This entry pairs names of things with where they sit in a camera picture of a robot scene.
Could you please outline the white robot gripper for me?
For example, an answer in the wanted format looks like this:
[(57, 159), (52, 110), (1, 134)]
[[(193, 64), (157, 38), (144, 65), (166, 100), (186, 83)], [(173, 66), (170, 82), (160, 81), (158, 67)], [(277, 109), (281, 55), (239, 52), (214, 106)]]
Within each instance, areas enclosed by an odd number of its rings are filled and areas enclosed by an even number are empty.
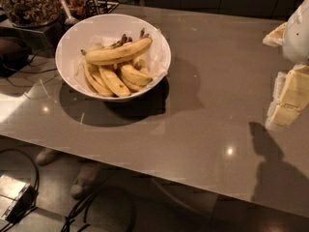
[(284, 56), (296, 63), (288, 72), (275, 78), (273, 100), (267, 111), (266, 128), (288, 128), (309, 104), (309, 0), (304, 0), (287, 23), (284, 22), (263, 38), (263, 44), (282, 46)]

